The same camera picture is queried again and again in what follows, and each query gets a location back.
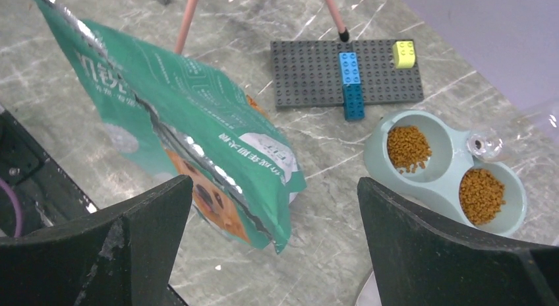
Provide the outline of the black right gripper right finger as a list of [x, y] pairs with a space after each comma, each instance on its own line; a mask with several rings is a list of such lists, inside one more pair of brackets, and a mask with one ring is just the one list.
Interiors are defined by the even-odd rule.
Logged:
[[357, 195], [381, 304], [558, 304], [556, 246], [471, 228], [369, 177]]

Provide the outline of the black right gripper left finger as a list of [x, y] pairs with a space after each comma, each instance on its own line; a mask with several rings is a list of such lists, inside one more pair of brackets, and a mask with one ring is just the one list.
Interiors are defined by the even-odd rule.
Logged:
[[181, 175], [141, 195], [1, 240], [2, 305], [173, 305], [168, 281], [191, 207]]

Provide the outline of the dark blue toy brick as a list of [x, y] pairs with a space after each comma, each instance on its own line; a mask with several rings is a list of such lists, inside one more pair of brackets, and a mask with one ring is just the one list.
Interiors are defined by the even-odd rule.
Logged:
[[364, 101], [360, 84], [343, 85], [343, 109], [346, 121], [357, 121], [365, 117]]

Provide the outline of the brown kibble in bowl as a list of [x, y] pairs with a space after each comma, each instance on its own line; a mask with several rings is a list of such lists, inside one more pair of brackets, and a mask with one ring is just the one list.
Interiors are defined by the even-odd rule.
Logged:
[[[388, 132], [388, 157], [400, 173], [426, 168], [432, 156], [427, 138], [416, 126], [396, 127]], [[489, 223], [501, 211], [505, 185], [487, 169], [468, 170], [459, 186], [459, 202], [465, 216], [474, 225]]]

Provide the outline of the dark grey brick baseplate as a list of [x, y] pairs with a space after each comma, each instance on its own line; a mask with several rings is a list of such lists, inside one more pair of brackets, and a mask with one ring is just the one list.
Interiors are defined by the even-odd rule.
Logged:
[[276, 107], [342, 106], [339, 54], [357, 56], [361, 92], [366, 105], [421, 102], [423, 85], [418, 64], [395, 69], [389, 40], [272, 41], [270, 43]]

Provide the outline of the pink music stand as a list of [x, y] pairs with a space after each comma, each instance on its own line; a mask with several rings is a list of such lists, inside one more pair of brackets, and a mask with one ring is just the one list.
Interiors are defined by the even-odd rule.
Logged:
[[[336, 2], [334, 0], [324, 0], [324, 2], [327, 4], [328, 10], [338, 29], [340, 40], [342, 42], [348, 42], [350, 38], [349, 31], [343, 22]], [[198, 0], [187, 0], [185, 11], [183, 13], [183, 19], [179, 28], [179, 34], [174, 48], [174, 52], [177, 54], [182, 54], [183, 52], [197, 4]]]

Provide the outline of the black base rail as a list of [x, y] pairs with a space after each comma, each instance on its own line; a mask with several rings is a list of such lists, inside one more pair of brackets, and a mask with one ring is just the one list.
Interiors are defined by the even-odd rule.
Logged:
[[1, 236], [24, 236], [97, 210], [22, 124], [1, 108]]

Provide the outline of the green pet food bag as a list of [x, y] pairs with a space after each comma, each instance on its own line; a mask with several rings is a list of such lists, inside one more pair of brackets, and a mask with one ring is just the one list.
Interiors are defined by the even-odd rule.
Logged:
[[284, 250], [307, 184], [286, 137], [219, 69], [34, 0], [114, 147], [147, 173], [187, 175], [198, 213], [257, 249]]

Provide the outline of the yellow toy brick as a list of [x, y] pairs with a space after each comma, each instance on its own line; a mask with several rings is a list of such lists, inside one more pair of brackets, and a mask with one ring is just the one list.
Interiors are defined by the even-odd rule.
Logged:
[[412, 40], [395, 41], [392, 45], [392, 54], [396, 69], [410, 69], [415, 65], [415, 46]]

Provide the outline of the metal food scoop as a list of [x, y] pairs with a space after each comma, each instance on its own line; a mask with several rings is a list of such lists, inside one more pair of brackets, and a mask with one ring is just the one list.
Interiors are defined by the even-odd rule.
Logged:
[[355, 300], [355, 306], [381, 306], [380, 294], [374, 275], [374, 270], [365, 276], [361, 282], [359, 292]]

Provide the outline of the teal double pet bowl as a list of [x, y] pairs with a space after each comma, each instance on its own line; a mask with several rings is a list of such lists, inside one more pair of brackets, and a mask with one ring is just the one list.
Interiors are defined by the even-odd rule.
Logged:
[[[394, 167], [388, 155], [388, 133], [396, 127], [416, 126], [424, 134], [432, 156], [424, 168], [408, 173]], [[466, 148], [469, 131], [447, 126], [439, 117], [421, 110], [403, 110], [386, 114], [367, 138], [364, 149], [369, 175], [387, 188], [416, 198], [429, 209], [462, 224], [472, 223], [459, 203], [459, 185], [473, 168], [490, 171], [504, 184], [505, 203], [496, 217], [480, 230], [510, 237], [523, 224], [527, 213], [527, 195], [517, 174], [502, 162], [485, 163]]]

